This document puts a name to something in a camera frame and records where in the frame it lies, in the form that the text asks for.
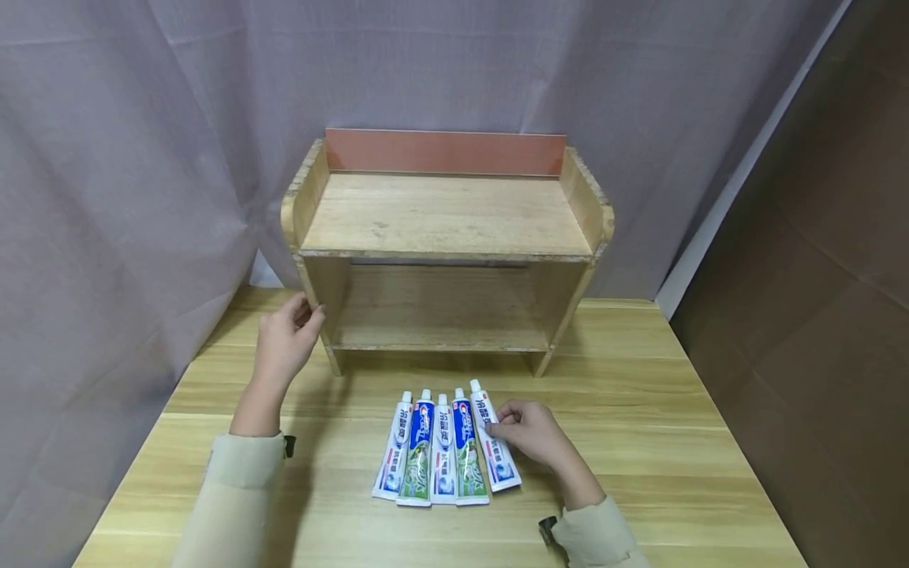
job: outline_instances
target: black clip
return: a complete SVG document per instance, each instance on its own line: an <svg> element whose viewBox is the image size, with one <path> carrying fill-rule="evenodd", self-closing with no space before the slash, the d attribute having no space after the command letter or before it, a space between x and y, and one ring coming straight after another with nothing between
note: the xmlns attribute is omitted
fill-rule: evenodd
<svg viewBox="0 0 909 568"><path fill-rule="evenodd" d="M555 544L555 538L553 538L553 527L558 523L558 519L555 517L546 517L539 523L540 534L543 536L543 542L546 543L546 546L549 548L553 547Z"/></svg>
<svg viewBox="0 0 909 568"><path fill-rule="evenodd" d="M294 446L296 445L296 436L285 436L285 458L294 457Z"/></svg>

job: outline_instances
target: beige sleeve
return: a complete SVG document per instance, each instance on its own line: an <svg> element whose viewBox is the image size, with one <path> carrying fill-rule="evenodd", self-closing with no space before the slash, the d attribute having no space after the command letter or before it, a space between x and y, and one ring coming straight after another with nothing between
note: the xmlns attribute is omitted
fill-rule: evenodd
<svg viewBox="0 0 909 568"><path fill-rule="evenodd" d="M611 496L598 505L563 510L553 537L568 553L571 568L650 568Z"/></svg>
<svg viewBox="0 0 909 568"><path fill-rule="evenodd" d="M282 434L215 439L202 490L177 546L175 568L255 568L271 491L285 455Z"/></svg>

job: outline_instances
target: person's left hand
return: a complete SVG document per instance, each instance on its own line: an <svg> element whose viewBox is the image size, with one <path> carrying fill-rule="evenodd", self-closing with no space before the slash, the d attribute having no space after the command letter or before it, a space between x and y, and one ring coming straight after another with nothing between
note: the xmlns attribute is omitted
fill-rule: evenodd
<svg viewBox="0 0 909 568"><path fill-rule="evenodd" d="M286 388L303 369L325 322L325 306L311 310L300 292L272 314L259 319L253 383Z"/></svg>

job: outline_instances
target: blue toothpaste tube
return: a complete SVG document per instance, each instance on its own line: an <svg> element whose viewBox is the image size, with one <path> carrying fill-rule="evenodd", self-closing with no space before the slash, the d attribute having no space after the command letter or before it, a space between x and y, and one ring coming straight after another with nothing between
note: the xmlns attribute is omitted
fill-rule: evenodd
<svg viewBox="0 0 909 568"><path fill-rule="evenodd" d="M452 408L448 396L439 394L433 422L433 504L455 504L455 441L452 439Z"/></svg>
<svg viewBox="0 0 909 568"><path fill-rule="evenodd" d="M435 404L429 389L423 389L420 399L414 403L414 417L411 419L410 443L407 446L407 466L404 482L395 500L408 507L428 507L431 500L433 470L430 458L433 451L433 418Z"/></svg>
<svg viewBox="0 0 909 568"><path fill-rule="evenodd" d="M489 504L489 491L480 468L474 434L474 418L470 412L470 399L464 389L454 389L452 401L452 426L454 427L454 466L457 471L457 491L454 502L460 505Z"/></svg>
<svg viewBox="0 0 909 568"><path fill-rule="evenodd" d="M486 425L496 424L499 419L495 416L495 409L489 400L489 393L480 388L480 382L474 379L470 382L470 402L474 407L474 417L478 422L478 435L480 445L483 446L486 458L486 470L489 472L489 485L493 493L503 491L509 487L521 484L521 475L514 465L508 444L486 433Z"/></svg>
<svg viewBox="0 0 909 568"><path fill-rule="evenodd" d="M382 467L375 477L373 484L373 497L394 501L401 490L404 479L405 459L407 458L407 440L410 434L410 417L413 405L410 391L404 391L401 402L395 408L392 418L392 427L388 432L388 443L385 445L385 454Z"/></svg>

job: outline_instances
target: hand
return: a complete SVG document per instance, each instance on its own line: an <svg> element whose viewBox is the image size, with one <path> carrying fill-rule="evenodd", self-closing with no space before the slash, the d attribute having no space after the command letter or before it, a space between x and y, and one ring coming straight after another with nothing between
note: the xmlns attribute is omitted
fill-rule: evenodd
<svg viewBox="0 0 909 568"><path fill-rule="evenodd" d="M309 360L324 322L325 307L311 310L304 292L294 294L277 312L263 315L252 382L286 389Z"/></svg>
<svg viewBox="0 0 909 568"><path fill-rule="evenodd" d="M499 424L486 425L489 435L552 468L562 486L566 509L573 511L603 502L606 493L596 475L545 405L513 400L499 407L495 415Z"/></svg>
<svg viewBox="0 0 909 568"><path fill-rule="evenodd" d="M280 432L287 387L309 360L324 321L325 308L311 310L302 292L259 319L253 379L237 403L231 434L272 437Z"/></svg>
<svg viewBox="0 0 909 568"><path fill-rule="evenodd" d="M556 469L577 454L552 411L544 404L511 400L500 406L495 415L499 424L486 426L489 435L505 440L535 462Z"/></svg>

